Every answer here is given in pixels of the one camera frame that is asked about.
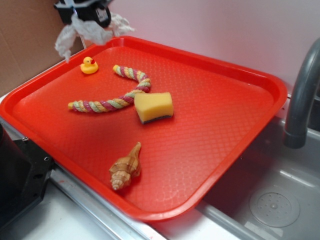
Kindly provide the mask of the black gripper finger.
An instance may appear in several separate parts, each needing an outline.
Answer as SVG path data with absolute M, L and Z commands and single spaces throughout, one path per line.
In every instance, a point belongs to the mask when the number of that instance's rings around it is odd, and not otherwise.
M 75 2 L 56 2 L 53 5 L 65 25 L 70 25 L 72 23 L 72 15 L 74 14 L 75 5 Z
M 102 28 L 107 28 L 111 23 L 111 12 L 107 6 L 97 3 L 94 6 L 95 11 L 95 21 Z

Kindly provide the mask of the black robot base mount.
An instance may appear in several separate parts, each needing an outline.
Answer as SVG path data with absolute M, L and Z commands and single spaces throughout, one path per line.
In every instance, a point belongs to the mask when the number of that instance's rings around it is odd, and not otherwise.
M 0 127 L 0 228 L 38 205 L 44 198 L 52 157 L 32 140 L 12 140 Z

